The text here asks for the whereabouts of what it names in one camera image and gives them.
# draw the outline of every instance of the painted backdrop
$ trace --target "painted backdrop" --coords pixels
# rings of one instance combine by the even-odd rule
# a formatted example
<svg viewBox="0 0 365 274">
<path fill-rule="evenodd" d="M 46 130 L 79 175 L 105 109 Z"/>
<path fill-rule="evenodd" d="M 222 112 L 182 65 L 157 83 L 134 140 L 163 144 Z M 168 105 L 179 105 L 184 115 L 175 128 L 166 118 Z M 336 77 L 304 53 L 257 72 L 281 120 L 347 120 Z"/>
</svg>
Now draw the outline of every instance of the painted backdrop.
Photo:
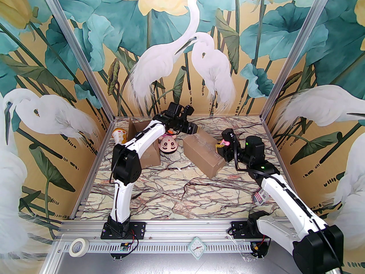
<svg viewBox="0 0 365 274">
<path fill-rule="evenodd" d="M 365 272 L 365 0 L 329 0 L 266 119 L 301 198 L 344 234 L 346 273 Z"/>
<path fill-rule="evenodd" d="M 109 125 L 45 0 L 0 0 L 0 109 L 0 273 L 38 273 Z"/>
<path fill-rule="evenodd" d="M 259 114 L 313 2 L 59 1 L 116 115 L 173 100 L 196 114 Z M 327 33 L 316 27 L 304 52 Z"/>
</svg>

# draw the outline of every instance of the cardboard box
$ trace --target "cardboard box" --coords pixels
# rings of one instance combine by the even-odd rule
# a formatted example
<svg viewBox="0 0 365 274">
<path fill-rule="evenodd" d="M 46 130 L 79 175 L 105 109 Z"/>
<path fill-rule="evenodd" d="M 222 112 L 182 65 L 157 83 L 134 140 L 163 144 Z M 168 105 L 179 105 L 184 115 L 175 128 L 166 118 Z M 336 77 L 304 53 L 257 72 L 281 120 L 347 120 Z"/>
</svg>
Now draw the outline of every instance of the cardboard box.
<svg viewBox="0 0 365 274">
<path fill-rule="evenodd" d="M 184 138 L 184 154 L 208 178 L 214 177 L 226 161 L 215 150 L 217 140 L 199 128 L 198 132 Z"/>
<path fill-rule="evenodd" d="M 150 124 L 150 121 L 133 123 L 132 119 L 129 118 L 127 140 L 132 140 L 136 133 L 144 130 L 148 124 Z M 146 151 L 142 154 L 140 161 L 142 168 L 159 166 L 161 164 L 159 154 L 159 140 L 156 140 L 150 145 L 150 147 L 146 149 Z"/>
</svg>

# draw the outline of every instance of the perforated metal strip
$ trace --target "perforated metal strip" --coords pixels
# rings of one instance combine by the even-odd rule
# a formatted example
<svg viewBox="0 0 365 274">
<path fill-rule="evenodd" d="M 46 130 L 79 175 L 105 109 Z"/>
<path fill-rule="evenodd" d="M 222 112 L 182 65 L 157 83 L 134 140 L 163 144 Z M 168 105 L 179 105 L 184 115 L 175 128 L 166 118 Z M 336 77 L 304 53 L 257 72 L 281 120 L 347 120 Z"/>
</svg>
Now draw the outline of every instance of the perforated metal strip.
<svg viewBox="0 0 365 274">
<path fill-rule="evenodd" d="M 90 242 L 88 253 L 120 253 L 121 242 Z M 227 243 L 204 243 L 206 245 L 207 253 L 236 253 L 236 252 L 252 252 L 250 242 L 238 242 L 233 244 Z M 64 252 L 68 252 L 71 242 L 67 242 L 64 247 Z M 138 248 L 134 253 L 189 253 L 189 243 L 139 243 Z"/>
</svg>

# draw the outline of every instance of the marble surface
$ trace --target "marble surface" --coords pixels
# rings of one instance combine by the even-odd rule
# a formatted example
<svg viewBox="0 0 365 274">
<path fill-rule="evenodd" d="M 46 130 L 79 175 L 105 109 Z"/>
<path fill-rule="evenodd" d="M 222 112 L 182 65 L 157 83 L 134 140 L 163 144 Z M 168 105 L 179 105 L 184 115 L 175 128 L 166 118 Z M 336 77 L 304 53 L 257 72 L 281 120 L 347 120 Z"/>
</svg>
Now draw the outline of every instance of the marble surface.
<svg viewBox="0 0 365 274">
<path fill-rule="evenodd" d="M 133 118 L 135 122 L 143 120 Z M 265 143 L 266 159 L 282 172 L 258 116 L 195 116 L 189 120 L 217 141 L 221 140 L 221 132 L 226 128 L 235 129 L 241 146 L 246 136 L 260 136 Z M 128 119 L 117 119 L 115 124 L 116 128 L 127 129 Z M 242 218 L 247 217 L 250 210 L 266 210 L 273 216 L 284 216 L 271 198 L 262 206 L 252 203 L 252 195 L 259 186 L 248 173 L 238 173 L 234 162 L 225 165 L 212 179 L 207 178 L 184 155 L 184 137 L 186 135 L 181 133 L 177 138 L 177 152 L 161 154 L 160 166 L 142 170 L 133 188 L 131 219 Z M 111 211 L 114 185 L 109 184 L 109 177 L 113 147 L 111 138 L 81 219 L 107 219 Z"/>
</svg>

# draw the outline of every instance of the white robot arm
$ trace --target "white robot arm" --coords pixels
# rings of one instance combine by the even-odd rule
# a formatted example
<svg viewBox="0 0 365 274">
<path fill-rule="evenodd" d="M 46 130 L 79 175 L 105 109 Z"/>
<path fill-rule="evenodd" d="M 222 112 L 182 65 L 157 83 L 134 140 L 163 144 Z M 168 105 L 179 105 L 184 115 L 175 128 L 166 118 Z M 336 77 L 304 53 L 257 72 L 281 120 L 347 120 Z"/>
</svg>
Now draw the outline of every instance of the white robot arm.
<svg viewBox="0 0 365 274">
<path fill-rule="evenodd" d="M 166 132 L 166 127 L 160 121 L 152 120 L 145 130 L 147 130 L 147 132 L 142 138 L 138 140 L 133 138 L 131 141 L 124 144 L 124 147 L 127 147 L 129 150 L 135 150 L 138 158 L 141 158 L 146 149 Z M 116 222 L 123 223 L 130 216 L 129 203 L 131 201 L 134 182 L 127 185 L 124 185 L 119 179 L 116 179 L 114 182 L 114 201 L 110 216 Z"/>
<path fill-rule="evenodd" d="M 197 125 L 189 123 L 186 117 L 193 113 L 171 103 L 168 110 L 157 114 L 145 130 L 124 145 L 117 144 L 113 150 L 112 175 L 115 179 L 113 209 L 104 228 L 125 238 L 129 232 L 129 203 L 134 182 L 141 174 L 139 161 L 145 150 L 168 129 L 194 134 Z M 246 171 L 283 210 L 294 231 L 275 221 L 268 213 L 261 211 L 251 220 L 250 231 L 268 236 L 285 248 L 298 268 L 304 274 L 336 273 L 343 260 L 343 234 L 335 225 L 329 227 L 314 214 L 296 193 L 288 186 L 275 166 L 265 160 L 264 144 L 261 138 L 249 136 L 245 148 L 241 148 L 233 129 L 222 132 L 223 142 L 217 145 L 217 152 L 229 162 L 235 160 L 237 171 Z M 238 163 L 247 165 L 238 168 Z"/>
<path fill-rule="evenodd" d="M 265 235 L 276 241 L 291 255 L 304 274 L 342 273 L 343 234 L 333 225 L 328 226 L 304 204 L 288 186 L 275 166 L 265 160 L 265 146 L 261 138 L 249 136 L 241 148 L 233 129 L 222 132 L 223 140 L 217 152 L 229 162 L 235 161 L 237 171 L 248 172 L 279 205 L 294 231 L 277 222 L 264 211 L 248 220 L 249 232 Z M 238 167 L 246 164 L 246 169 Z"/>
<path fill-rule="evenodd" d="M 113 208 L 104 224 L 101 239 L 124 239 L 129 234 L 130 210 L 134 182 L 142 172 L 140 158 L 146 149 L 165 134 L 168 129 L 177 133 L 194 134 L 198 127 L 190 123 L 187 116 L 194 112 L 191 106 L 183 107 L 180 104 L 170 103 L 168 109 L 153 117 L 149 125 L 124 145 L 117 144 L 113 149 L 112 177 L 115 184 Z"/>
</svg>

